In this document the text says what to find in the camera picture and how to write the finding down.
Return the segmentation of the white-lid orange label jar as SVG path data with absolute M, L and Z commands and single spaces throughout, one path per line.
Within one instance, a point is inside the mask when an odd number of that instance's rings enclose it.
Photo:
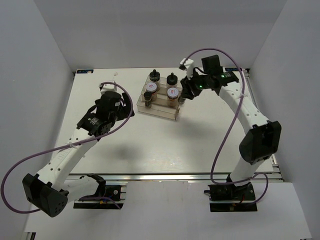
M 145 85 L 145 90 L 148 93 L 151 93 L 151 100 L 155 101 L 157 99 L 157 91 L 158 91 L 158 86 L 154 82 L 148 82 Z

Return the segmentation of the white granule shaker bottle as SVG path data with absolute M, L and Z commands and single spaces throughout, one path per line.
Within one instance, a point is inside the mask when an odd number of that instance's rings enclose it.
M 166 89 L 176 88 L 178 85 L 178 77 L 172 72 L 166 77 Z

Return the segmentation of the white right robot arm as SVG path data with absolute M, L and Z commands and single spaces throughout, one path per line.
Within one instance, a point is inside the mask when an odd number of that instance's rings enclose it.
M 216 93 L 233 111 L 234 117 L 223 138 L 226 142 L 235 121 L 239 121 L 245 133 L 239 144 L 240 159 L 223 185 L 226 195 L 236 200 L 244 193 L 244 187 L 254 177 L 259 166 L 279 147 L 282 126 L 278 121 L 270 121 L 255 106 L 245 93 L 245 77 L 242 72 L 224 71 L 218 55 L 202 60 L 203 70 L 197 72 L 191 59 L 183 58 L 179 69 L 186 72 L 180 81 L 182 91 L 178 103 L 193 100 L 204 90 Z

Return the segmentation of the black-cap spice bottle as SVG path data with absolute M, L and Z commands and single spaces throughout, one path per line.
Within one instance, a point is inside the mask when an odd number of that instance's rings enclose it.
M 152 93 L 146 91 L 143 94 L 143 98 L 144 98 L 144 107 L 147 108 L 147 109 L 150 109 L 151 106 L 152 106 Z

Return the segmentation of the aluminium table rail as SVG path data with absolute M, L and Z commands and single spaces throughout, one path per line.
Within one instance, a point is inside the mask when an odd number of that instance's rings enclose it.
M 282 175 L 278 172 L 266 173 L 271 181 L 283 181 Z M 69 175 L 67 180 L 78 180 L 82 175 Z M 107 181 L 206 181 L 210 180 L 210 175 L 201 174 L 116 174 L 116 175 L 100 175 Z M 215 181 L 224 181 L 228 174 L 214 174 Z M 254 180 L 265 180 L 262 174 L 259 174 Z

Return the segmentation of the dark logo sticker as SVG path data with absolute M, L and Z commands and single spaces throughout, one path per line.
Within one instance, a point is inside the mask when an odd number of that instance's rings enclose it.
M 239 72 L 239 71 L 242 72 L 243 71 L 241 67 L 240 68 L 238 68 L 238 67 L 225 67 L 224 70 L 226 72 Z
M 92 74 L 93 72 L 93 69 L 78 69 L 76 74 Z

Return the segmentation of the white-lid brown sauce jar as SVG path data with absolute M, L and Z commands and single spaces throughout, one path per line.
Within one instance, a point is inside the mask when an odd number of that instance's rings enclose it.
M 179 90 L 175 87 L 171 87 L 167 90 L 167 105 L 169 107 L 175 107 L 178 104 Z

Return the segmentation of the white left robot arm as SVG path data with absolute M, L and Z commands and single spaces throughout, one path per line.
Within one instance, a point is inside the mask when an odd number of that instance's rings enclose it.
M 81 198 L 99 200 L 105 196 L 106 181 L 99 175 L 88 173 L 73 183 L 66 179 L 85 154 L 94 147 L 102 135 L 108 134 L 117 121 L 133 116 L 132 100 L 124 92 L 106 91 L 95 100 L 77 123 L 70 145 L 61 149 L 35 175 L 27 174 L 22 185 L 27 200 L 50 217 L 56 217 L 67 203 Z

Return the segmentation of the clear tiered acrylic organizer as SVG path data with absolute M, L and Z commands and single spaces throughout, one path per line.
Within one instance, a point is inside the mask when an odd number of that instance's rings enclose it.
M 160 88 L 159 88 L 159 91 L 157 92 L 155 101 L 152 101 L 151 103 L 151 107 L 148 108 L 145 106 L 144 93 L 146 92 L 146 85 L 149 82 L 151 82 L 151 80 L 150 80 L 150 77 L 147 76 L 146 81 L 142 87 L 140 96 L 136 103 L 138 112 L 151 115 L 151 116 L 166 118 L 173 121 L 177 120 L 180 112 L 180 106 L 178 103 L 176 104 L 176 106 L 168 105 L 167 80 L 165 77 L 160 77 L 160 80 L 159 80 Z

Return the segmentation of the black-cap pepper grinder bottle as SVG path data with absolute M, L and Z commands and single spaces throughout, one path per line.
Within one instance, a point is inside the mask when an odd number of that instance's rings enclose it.
M 179 105 L 183 105 L 185 103 L 185 101 L 186 101 L 186 99 L 181 96 L 177 99 L 177 102 Z

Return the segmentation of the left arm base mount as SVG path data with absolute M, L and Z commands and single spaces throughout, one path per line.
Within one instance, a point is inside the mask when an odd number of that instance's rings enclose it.
M 98 188 L 92 195 L 86 195 L 73 203 L 74 209 L 86 210 L 121 210 L 126 199 L 126 186 L 110 184 L 97 174 L 87 174 L 98 183 Z

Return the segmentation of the dark logo sticker left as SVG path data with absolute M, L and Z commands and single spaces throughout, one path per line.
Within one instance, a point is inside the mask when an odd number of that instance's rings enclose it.
M 78 69 L 76 74 L 92 74 L 93 72 L 93 69 Z

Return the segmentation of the dark logo sticker right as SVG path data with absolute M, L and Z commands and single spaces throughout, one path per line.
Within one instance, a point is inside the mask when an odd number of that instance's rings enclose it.
M 239 72 L 239 71 L 242 72 L 243 71 L 241 67 L 240 68 L 238 68 L 238 67 L 225 67 L 224 70 L 226 72 Z

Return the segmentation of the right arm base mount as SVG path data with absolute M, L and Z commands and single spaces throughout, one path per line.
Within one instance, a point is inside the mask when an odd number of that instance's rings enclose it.
M 258 211 L 251 183 L 243 186 L 211 184 L 203 193 L 209 197 L 209 207 L 213 213 Z

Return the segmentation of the white powder shaker bottle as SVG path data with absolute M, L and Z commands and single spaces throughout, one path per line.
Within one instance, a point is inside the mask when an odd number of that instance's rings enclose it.
M 161 79 L 161 75 L 156 69 L 153 69 L 149 73 L 149 80 L 155 83 L 158 89 L 160 88 L 160 79 Z

